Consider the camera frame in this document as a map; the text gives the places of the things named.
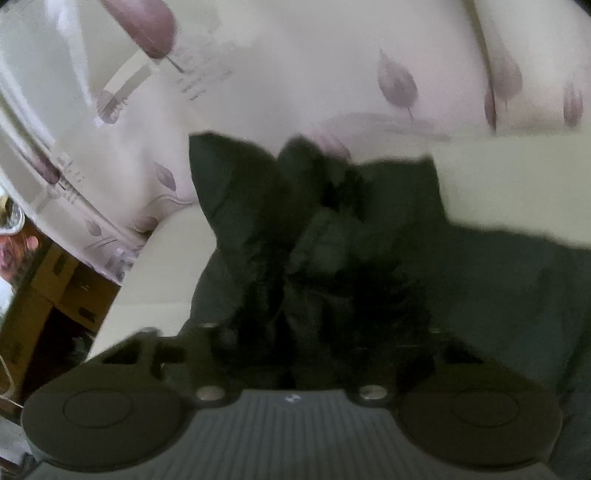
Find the screw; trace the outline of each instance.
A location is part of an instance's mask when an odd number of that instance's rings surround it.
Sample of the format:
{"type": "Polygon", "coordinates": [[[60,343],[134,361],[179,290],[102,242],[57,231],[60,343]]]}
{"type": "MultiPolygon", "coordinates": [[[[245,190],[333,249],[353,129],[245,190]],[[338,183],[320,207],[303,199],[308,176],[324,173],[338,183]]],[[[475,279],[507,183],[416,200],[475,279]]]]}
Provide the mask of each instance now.
{"type": "Polygon", "coordinates": [[[197,390],[197,398],[201,401],[220,401],[226,396],[226,391],[216,385],[207,385],[197,390]]]}
{"type": "Polygon", "coordinates": [[[364,385],[359,389],[359,396],[364,400],[383,400],[388,395],[388,390],[380,385],[364,385]]]}

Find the curtain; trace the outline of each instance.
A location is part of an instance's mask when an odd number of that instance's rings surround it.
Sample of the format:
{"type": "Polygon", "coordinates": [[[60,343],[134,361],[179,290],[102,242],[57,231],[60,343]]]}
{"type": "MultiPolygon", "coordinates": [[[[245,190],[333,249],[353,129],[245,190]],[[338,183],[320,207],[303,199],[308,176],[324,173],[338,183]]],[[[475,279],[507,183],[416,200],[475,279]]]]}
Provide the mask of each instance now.
{"type": "Polygon", "coordinates": [[[492,70],[497,131],[591,125],[591,18],[572,0],[475,0],[492,70]]]}
{"type": "MultiPolygon", "coordinates": [[[[571,0],[545,1],[573,15],[571,0]]],[[[0,183],[45,234],[121,282],[149,232],[198,201],[191,132],[274,154],[304,134],[353,161],[493,135],[503,92],[488,69],[491,3],[475,3],[10,0],[0,183]]],[[[568,118],[583,95],[569,96],[568,118]]]]}

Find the cloth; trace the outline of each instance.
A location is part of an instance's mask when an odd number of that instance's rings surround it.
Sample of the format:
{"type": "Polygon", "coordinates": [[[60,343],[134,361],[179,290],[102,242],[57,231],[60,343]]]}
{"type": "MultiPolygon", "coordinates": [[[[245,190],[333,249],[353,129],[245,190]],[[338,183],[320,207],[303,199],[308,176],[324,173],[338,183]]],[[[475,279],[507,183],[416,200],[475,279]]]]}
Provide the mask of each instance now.
{"type": "MultiPolygon", "coordinates": [[[[352,166],[296,139],[275,161],[213,134],[190,158],[217,248],[181,337],[216,324],[230,374],[281,364],[295,387],[342,383],[371,366],[358,349],[434,323],[557,394],[591,378],[591,251],[448,224],[431,160],[352,166]]],[[[591,442],[588,405],[568,408],[559,475],[565,444],[591,442]]],[[[588,478],[580,465],[565,478],[588,478]]]]}

